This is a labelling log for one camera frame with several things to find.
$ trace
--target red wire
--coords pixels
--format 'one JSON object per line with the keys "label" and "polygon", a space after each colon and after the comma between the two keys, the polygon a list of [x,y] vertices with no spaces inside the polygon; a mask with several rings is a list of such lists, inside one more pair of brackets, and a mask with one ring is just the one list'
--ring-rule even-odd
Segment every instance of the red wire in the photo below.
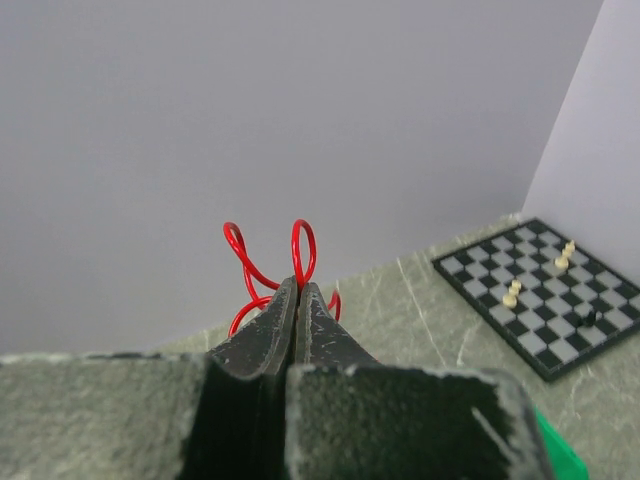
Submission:
{"label": "red wire", "polygon": [[[305,233],[307,234],[307,240],[309,242],[309,264],[307,265],[306,272],[302,270],[302,258],[300,255],[301,229],[304,229]],[[267,305],[267,303],[271,301],[271,296],[258,296],[258,292],[253,285],[252,276],[255,277],[256,280],[258,280],[262,285],[273,290],[277,290],[280,284],[265,277],[249,259],[249,256],[247,255],[247,247],[244,243],[244,238],[242,238],[242,233],[235,223],[225,223],[223,231],[227,242],[242,262],[244,283],[247,286],[249,295],[251,296],[251,301],[244,307],[242,307],[242,309],[240,309],[238,314],[233,319],[233,322],[231,322],[231,326],[229,327],[229,336],[232,336],[238,330],[240,323],[242,323],[242,319],[251,310],[253,310],[254,308],[259,308],[260,310],[262,310]],[[293,230],[291,232],[291,256],[293,259],[293,271],[295,272],[296,283],[298,284],[298,289],[302,290],[304,285],[311,280],[311,276],[313,275],[313,272],[316,268],[316,238],[313,234],[311,225],[309,225],[309,223],[305,220],[296,220],[296,222],[293,224]],[[329,309],[332,309],[334,306],[336,307],[335,319],[337,322],[340,320],[340,311],[342,307],[340,294],[337,292],[337,290],[334,290],[333,295],[331,296]]]}

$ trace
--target white wall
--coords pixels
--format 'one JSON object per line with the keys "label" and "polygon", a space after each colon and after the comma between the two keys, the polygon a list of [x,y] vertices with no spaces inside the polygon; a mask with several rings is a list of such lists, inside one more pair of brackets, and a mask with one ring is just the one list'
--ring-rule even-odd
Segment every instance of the white wall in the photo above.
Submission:
{"label": "white wall", "polygon": [[523,213],[640,283],[640,2],[606,0]]}
{"label": "white wall", "polygon": [[0,351],[144,348],[519,210],[601,0],[3,2]]}

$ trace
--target chess piece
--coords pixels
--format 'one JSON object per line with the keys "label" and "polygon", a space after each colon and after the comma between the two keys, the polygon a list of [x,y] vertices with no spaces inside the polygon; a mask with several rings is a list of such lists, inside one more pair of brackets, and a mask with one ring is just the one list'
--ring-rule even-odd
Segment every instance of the chess piece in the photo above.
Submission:
{"label": "chess piece", "polygon": [[518,294],[522,284],[518,280],[511,282],[509,293],[502,297],[502,304],[507,308],[514,308],[518,304]]}
{"label": "chess piece", "polygon": [[598,320],[598,311],[592,308],[589,313],[580,319],[580,325],[585,327],[593,327]]}
{"label": "chess piece", "polygon": [[556,258],[556,261],[554,262],[556,267],[558,267],[560,270],[566,270],[567,268],[569,268],[569,257],[571,257],[571,254],[575,252],[575,250],[576,243],[571,240],[562,249],[562,255]]}

